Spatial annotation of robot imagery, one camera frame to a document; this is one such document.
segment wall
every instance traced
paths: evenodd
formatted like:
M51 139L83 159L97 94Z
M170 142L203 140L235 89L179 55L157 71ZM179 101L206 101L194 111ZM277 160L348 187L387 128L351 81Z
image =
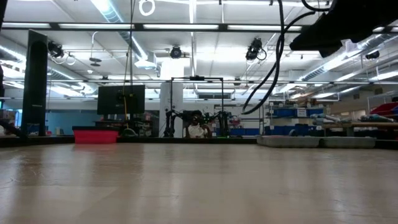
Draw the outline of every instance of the wall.
M49 112L46 114L46 125L49 131L55 134L55 128L63 129L64 134L73 134L72 126L94 126L94 121L101 119L96 111L65 111Z

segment duct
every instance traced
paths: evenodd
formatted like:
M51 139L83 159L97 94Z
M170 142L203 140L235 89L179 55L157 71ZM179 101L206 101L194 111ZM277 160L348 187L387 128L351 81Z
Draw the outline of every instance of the duct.
M339 79L337 79L337 80L335 80L336 82L341 82L341 81L343 81L343 80L345 80L345 79L348 79L348 78L352 78L352 77L354 77L354 76L356 76L356 75L360 75L360 74L364 74L364 73L366 73L367 71L369 71L369 70L372 70L372 69L375 69L375 68L377 68L377 67L380 67L380 66L382 66L382 65L385 65L385 64L387 64L387 63L391 63L391 62L393 62L393 61L395 61L395 60L398 60L398 54L395 54L395 55L391 55L390 57L388 57L387 59L385 59L385 60L383 60L383 61L380 61L380 62L377 62L377 63L374 63L374 64L372 64L372 65L370 65L370 66L368 66L368 67L364 67L364 68L361 68L361 69L359 69L359 70L357 70L357 71L354 71L354 72L352 72L352 73L350 73L350 74L348 74L348 75L344 75L344 76L342 76L341 78L339 78ZM391 67L388 67L387 68L387 70L398 70L398 65L393 65L393 66L391 66ZM380 72L382 72L382 73L384 73L384 72L388 72L388 71L386 71L386 69L383 69L383 70L380 70ZM312 96L312 95L314 95L314 94L316 94L316 93L318 93L319 91L325 91L325 90L329 90L329 89L331 89L331 88L333 88L333 87L335 87L334 85L332 85L332 84L330 84L330 85L324 85L324 86L321 86L321 87L316 87L316 88L311 88L311 89L307 89L306 90L306 92L305 93L302 93L301 94L301 96L300 97L310 97L310 96ZM340 89L340 91L341 91L341 89L344 89L344 88L352 88L353 87L353 85L340 85L339 86L339 89Z
M374 50L380 50L382 48L380 46L381 44L394 40L396 37L398 37L398 35L379 34L369 37L357 44L352 44L351 41L347 41L345 49L342 48L332 56L328 57L326 62L306 70L298 81L309 81L310 79L343 65L354 57L368 54Z
M106 21L110 23L118 23L124 22L118 10L116 10L112 0L91 0L94 6L99 10L99 12L103 15ZM131 44L131 48L134 51L135 60L136 60L136 67L137 68L144 68L144 69L154 69L158 72L160 71L160 66L156 63L156 56L152 52L148 52L144 50L133 36L132 32L128 31L121 31L118 32L119 35L123 38L124 41L128 45Z
M369 68L361 69L359 71L363 71L362 73L364 73L366 70L369 70ZM398 71L398 64L395 64L390 67L386 67L384 69L380 69L379 73L389 73L389 72L396 72L396 71ZM328 86L326 86L326 88L323 88L323 91L327 90L327 92L325 92L325 93L339 93L341 96L341 95L345 95L348 93L352 93L352 91L358 90L362 86L366 86L366 85L359 85L359 86L358 85L338 85L338 86L328 85Z

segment table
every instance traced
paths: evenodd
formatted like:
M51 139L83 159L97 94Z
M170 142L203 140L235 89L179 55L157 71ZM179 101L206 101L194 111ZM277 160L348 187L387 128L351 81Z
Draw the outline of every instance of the table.
M398 123L382 123L382 122L349 122L349 123L332 123L332 124L323 124L323 129L331 129L331 128L343 128L346 131L348 137L354 137L354 128L379 128L379 129L387 129L387 130L395 130L398 129Z

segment ceiling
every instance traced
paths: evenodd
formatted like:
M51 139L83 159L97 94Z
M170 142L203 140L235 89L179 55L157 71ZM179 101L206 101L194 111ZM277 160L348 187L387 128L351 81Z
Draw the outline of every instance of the ceiling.
M130 18L130 0L109 0L119 11L124 21ZM136 1L134 10L134 23L236 23L236 24L279 24L278 5L268 4L258 5L255 1L234 1L229 0L228 4L220 6L218 1L196 0L196 19L190 19L189 0L178 0L180 3L173 3L170 0L155 1L155 11L149 16L143 16L139 10L139 1ZM298 15L308 12L298 1L283 1L285 21L290 22ZM143 10L150 10L150 3L144 3ZM309 25L314 23L318 14L307 17L298 24ZM6 22L106 22L103 15L90 0L8 0ZM117 32L99 32L95 35L93 50L91 50L91 38L93 32L83 31L47 31L41 30L53 40L63 45L63 50L71 53L76 62L73 65L67 64L73 59L69 58L61 66L73 71L87 79L100 79L108 76L110 79L123 79L126 70L127 43ZM1 36L26 47L27 30L2 30ZM279 34L273 33L244 33L244 32L197 32L196 75L206 77L223 77L226 80L240 78L242 80L262 80L275 62L275 45ZM169 50L174 45L179 45L188 57L179 60L185 66L184 75L192 75L190 68L192 55L192 37L190 32L135 32L134 36L142 48L154 52L161 64L169 60ZM315 68L317 65L325 63L328 59L322 59L318 52L293 52L289 49L290 42L297 34L287 34L285 36L285 50L280 67L281 80L296 80L298 77L292 76L291 71L304 71ZM264 49L267 50L267 58L264 61L249 65L245 59L245 54L251 41L259 37L262 40ZM342 75L347 75L360 69L363 66L372 65L378 61L398 54L397 41L394 39L384 44L381 49L381 56L377 60L361 60L357 56L350 58L346 63L331 68L332 72L324 79L335 81ZM100 67L92 67L90 57L103 60ZM61 63L65 58L57 59ZM134 67L133 74L135 79L159 79L153 70L144 70ZM159 84L150 84L149 88L158 88Z

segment monitor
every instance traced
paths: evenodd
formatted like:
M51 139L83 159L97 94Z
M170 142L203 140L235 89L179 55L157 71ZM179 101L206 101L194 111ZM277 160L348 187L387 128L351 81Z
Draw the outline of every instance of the monitor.
M145 111L145 85L101 86L98 88L98 114L128 114Z

